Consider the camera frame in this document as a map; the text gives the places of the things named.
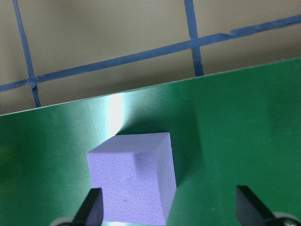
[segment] blue tape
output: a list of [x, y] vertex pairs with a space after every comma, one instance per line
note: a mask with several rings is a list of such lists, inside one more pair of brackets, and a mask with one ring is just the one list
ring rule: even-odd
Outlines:
[[117, 58], [110, 59], [110, 60], [105, 60], [105, 61], [101, 61], [101, 62], [97, 62], [97, 63], [92, 63], [92, 64], [88, 64], [88, 65], [83, 65], [83, 66], [79, 66], [79, 67], [74, 67], [74, 68], [54, 72], [54, 73], [40, 75], [40, 76], [38, 76], [38, 79], [39, 79], [39, 82], [43, 82], [43, 81], [64, 78], [64, 77], [68, 77], [68, 76], [72, 76], [72, 75], [76, 75], [76, 74], [80, 74], [80, 73], [92, 72], [92, 71], [96, 71], [96, 70], [100, 70], [100, 69], [104, 69], [104, 68], [108, 68], [108, 67], [124, 65], [124, 64], [132, 63], [132, 62], [136, 62], [136, 61], [140, 61], [140, 60], [163, 56], [163, 55], [170, 54], [170, 53], [180, 52], [180, 51], [189, 49], [192, 46], [193, 46], [193, 42], [191, 40], [184, 41], [184, 42], [172, 44], [169, 46], [164, 46], [164, 47], [160, 47], [160, 48], [156, 48], [156, 49], [152, 49], [152, 50], [147, 50], [147, 51], [140, 52], [140, 53], [130, 54], [127, 56], [121, 56], [121, 57], [117, 57]]
[[192, 48], [192, 60], [194, 67], [194, 74], [196, 77], [204, 75], [203, 65], [201, 61], [201, 50], [199, 47]]
[[76, 74], [80, 74], [80, 73], [101, 70], [101, 69], [108, 68], [108, 67], [124, 65], [124, 64], [132, 63], [132, 62], [136, 62], [136, 61], [140, 61], [140, 60], [153, 58], [153, 57], [159, 57], [159, 56], [183, 51], [183, 50], [186, 50], [189, 48], [196, 48], [199, 46], [213, 44], [213, 43], [217, 43], [217, 42], [221, 42], [221, 41], [236, 39], [236, 38], [251, 35], [254, 33], [263, 32], [266, 30], [280, 28], [280, 27], [284, 27], [284, 26], [288, 26], [288, 25], [297, 24], [297, 23], [301, 23], [301, 15], [292, 16], [292, 17], [276, 20], [273, 22], [263, 23], [263, 24], [259, 24], [259, 25], [235, 29], [235, 30], [232, 30], [230, 32], [230, 34], [219, 33], [219, 34], [208, 35], [208, 36], [205, 36], [202, 38], [192, 39], [189, 41], [184, 41], [184, 42], [180, 42], [180, 43], [176, 43], [173, 45], [164, 46], [164, 47], [160, 47], [160, 48], [156, 48], [156, 49], [152, 49], [152, 50], [148, 50], [148, 51], [144, 51], [144, 52], [140, 52], [140, 53], [130, 54], [127, 56], [121, 56], [121, 57], [117, 57], [114, 59], [105, 60], [105, 61], [101, 61], [101, 62], [97, 62], [97, 63], [93, 63], [93, 64], [83, 65], [83, 66], [74, 67], [74, 68], [70, 68], [70, 69], [66, 69], [66, 70], [62, 70], [62, 71], [58, 71], [58, 72], [54, 72], [54, 73], [40, 75], [40, 76], [38, 76], [38, 79], [39, 79], [38, 83], [44, 82], [44, 81], [49, 81], [49, 80], [54, 80], [54, 79], [59, 79], [59, 78], [64, 78], [64, 77], [68, 77], [68, 76], [72, 76], [72, 75], [76, 75]]
[[39, 96], [38, 96], [38, 87], [37, 86], [32, 88], [32, 95], [33, 95], [33, 99], [34, 99], [34, 103], [35, 103], [36, 107], [41, 107], [41, 104], [39, 101]]
[[263, 24], [238, 28], [232, 30], [229, 34], [219, 33], [219, 34], [208, 35], [203, 38], [199, 38], [195, 44], [199, 46], [209, 45], [221, 41], [236, 39], [236, 38], [252, 35], [255, 33], [281, 28], [293, 24], [298, 24], [298, 23], [301, 23], [301, 15], [291, 16], [291, 17], [287, 17], [284, 19], [279, 19]]
[[[184, 0], [184, 3], [185, 3], [189, 36], [191, 39], [197, 39], [198, 38], [198, 28], [197, 28], [196, 15], [195, 15], [194, 6], [193, 6], [193, 0]], [[204, 75], [204, 72], [203, 72], [200, 48], [195, 47], [195, 48], [192, 48], [191, 50], [192, 50], [194, 74], [196, 77], [202, 76], [202, 75]]]
[[28, 83], [29, 83], [29, 79], [26, 79], [26, 80], [16, 81], [5, 85], [0, 85], [0, 92], [15, 89], [22, 85], [26, 85]]
[[23, 45], [23, 51], [24, 51], [24, 55], [25, 55], [25, 61], [26, 61], [26, 65], [27, 65], [28, 75], [29, 75], [29, 85], [31, 88], [33, 88], [36, 85], [38, 79], [34, 75], [33, 66], [32, 66], [32, 58], [30, 56], [28, 41], [27, 41], [26, 34], [25, 34], [25, 31], [23, 28], [17, 0], [13, 0], [13, 4], [14, 4], [14, 8], [15, 8], [16, 18], [17, 18], [17, 22], [18, 22], [19, 32], [20, 32], [21, 41], [22, 41], [22, 45]]

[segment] foam cube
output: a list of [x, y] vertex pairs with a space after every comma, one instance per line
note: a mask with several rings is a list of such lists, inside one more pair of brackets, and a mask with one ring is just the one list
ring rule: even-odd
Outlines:
[[176, 182], [169, 133], [114, 136], [87, 154], [104, 221], [166, 225]]

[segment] purple foam cube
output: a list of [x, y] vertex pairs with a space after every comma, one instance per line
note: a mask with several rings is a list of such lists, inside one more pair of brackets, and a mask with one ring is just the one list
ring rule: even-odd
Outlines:
[[87, 160], [104, 221], [166, 225], [176, 191], [169, 133], [117, 135]]

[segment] green board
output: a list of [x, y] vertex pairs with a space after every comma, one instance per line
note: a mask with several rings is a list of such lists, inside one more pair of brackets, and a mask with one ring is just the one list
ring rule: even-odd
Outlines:
[[86, 153], [116, 133], [153, 132], [172, 139], [169, 226], [238, 226], [236, 185], [301, 218], [297, 58], [1, 116], [0, 225], [74, 215], [91, 187]]

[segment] beige wall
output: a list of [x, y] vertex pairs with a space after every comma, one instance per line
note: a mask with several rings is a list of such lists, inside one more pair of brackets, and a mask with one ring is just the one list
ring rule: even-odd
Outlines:
[[[301, 0], [195, 0], [199, 36], [301, 13]], [[183, 0], [19, 0], [36, 75], [189, 39]], [[0, 84], [27, 78], [11, 0], [0, 1]], [[301, 24], [201, 47], [205, 74], [301, 57]], [[194, 76], [191, 50], [38, 85], [43, 106]], [[23, 86], [0, 114], [34, 107]]]

